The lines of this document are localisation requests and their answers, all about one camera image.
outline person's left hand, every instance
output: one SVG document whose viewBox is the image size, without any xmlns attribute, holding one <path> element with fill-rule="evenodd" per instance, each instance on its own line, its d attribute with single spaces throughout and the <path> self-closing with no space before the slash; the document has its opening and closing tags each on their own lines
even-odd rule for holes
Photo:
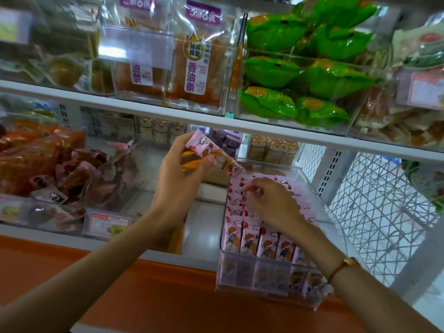
<svg viewBox="0 0 444 333">
<path fill-rule="evenodd" d="M 214 155 L 205 157 L 199 167 L 191 174 L 185 174 L 180 167 L 180 157 L 185 144 L 194 132 L 183 134 L 174 140 L 170 151 L 160 167 L 159 182 L 151 204 L 150 212 L 161 217 L 164 225 L 173 228 L 183 222 L 190 209 L 202 179 L 214 161 Z"/>
</svg>

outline pink and brown candy wrapper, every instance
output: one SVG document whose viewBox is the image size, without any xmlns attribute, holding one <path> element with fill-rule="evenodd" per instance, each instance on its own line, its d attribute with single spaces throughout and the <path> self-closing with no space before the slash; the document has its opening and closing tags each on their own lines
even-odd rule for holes
<svg viewBox="0 0 444 333">
<path fill-rule="evenodd" d="M 193 152 L 196 152 L 198 156 L 204 158 L 209 154 L 214 154 L 215 159 L 213 166 L 223 170 L 231 178 L 237 178 L 241 176 L 245 169 L 240 166 L 232 157 L 222 151 L 213 141 L 201 131 L 197 131 L 191 139 L 186 143 L 185 147 Z"/>
</svg>

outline metal grid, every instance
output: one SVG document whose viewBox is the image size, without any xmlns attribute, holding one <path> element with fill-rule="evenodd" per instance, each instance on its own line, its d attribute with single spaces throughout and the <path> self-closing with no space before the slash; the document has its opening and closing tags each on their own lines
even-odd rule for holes
<svg viewBox="0 0 444 333">
<path fill-rule="evenodd" d="M 297 162 L 299 162 L 309 182 L 312 182 L 326 149 L 327 147 L 325 146 L 312 144 L 303 144 L 299 149 L 301 155 L 298 157 Z"/>
<path fill-rule="evenodd" d="M 386 286 L 439 217 L 398 161 L 359 152 L 330 205 L 369 271 Z"/>
</svg>

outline orange shelf panel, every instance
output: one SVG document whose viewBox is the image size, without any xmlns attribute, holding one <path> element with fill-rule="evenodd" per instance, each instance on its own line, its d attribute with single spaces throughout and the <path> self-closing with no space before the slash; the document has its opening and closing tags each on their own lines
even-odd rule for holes
<svg viewBox="0 0 444 333">
<path fill-rule="evenodd" d="M 0 305 L 16 299 L 70 264 L 84 250 L 0 236 Z M 237 293 L 215 292 L 216 274 L 138 260 L 82 317 L 81 322 L 124 332 L 361 333 L 337 297 L 310 311 Z"/>
</svg>

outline hand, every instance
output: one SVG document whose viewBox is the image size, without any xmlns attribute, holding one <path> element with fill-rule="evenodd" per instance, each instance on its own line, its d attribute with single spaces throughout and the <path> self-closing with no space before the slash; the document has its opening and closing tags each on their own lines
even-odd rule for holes
<svg viewBox="0 0 444 333">
<path fill-rule="evenodd" d="M 291 226 L 308 223 L 299 212 L 300 207 L 283 185 L 268 178 L 253 179 L 243 190 L 247 204 L 267 224 L 287 235 Z"/>
<path fill-rule="evenodd" d="M 194 132 L 190 132 L 177 137 L 160 167 L 159 182 L 150 212 L 161 217 L 170 228 L 183 222 L 205 173 L 214 161 L 214 155 L 210 154 L 200 162 L 193 173 L 185 175 L 180 167 L 180 156 L 193 134 Z"/>
</svg>

